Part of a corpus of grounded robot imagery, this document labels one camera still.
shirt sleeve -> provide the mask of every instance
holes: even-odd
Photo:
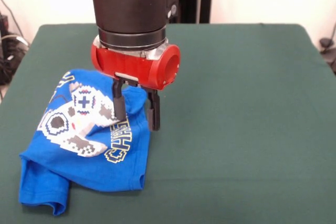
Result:
[[[55,216],[61,215],[67,205],[69,181],[23,157],[21,162],[19,202],[26,206],[51,206]]]

red gripper housing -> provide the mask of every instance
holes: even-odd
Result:
[[[174,82],[180,67],[180,50],[176,45],[169,45],[158,60],[130,56],[108,50],[91,47],[91,58],[94,67],[112,78],[119,80],[116,73],[137,79],[145,88],[163,90]]]

green table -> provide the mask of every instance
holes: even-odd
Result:
[[[61,76],[92,69],[94,24],[41,27],[0,106],[1,223],[336,221],[336,79],[296,25],[171,25],[145,189],[73,185],[66,213],[18,203],[20,162]]]

black cylindrical robot wrist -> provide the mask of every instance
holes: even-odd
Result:
[[[93,0],[103,45],[122,50],[157,47],[179,0]]]

blue shirt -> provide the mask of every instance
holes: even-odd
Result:
[[[76,69],[63,76],[20,154],[19,202],[49,205],[60,215],[70,182],[99,191],[143,189],[150,139],[146,92],[122,91],[127,119],[120,122],[114,117],[112,84],[97,71]]]

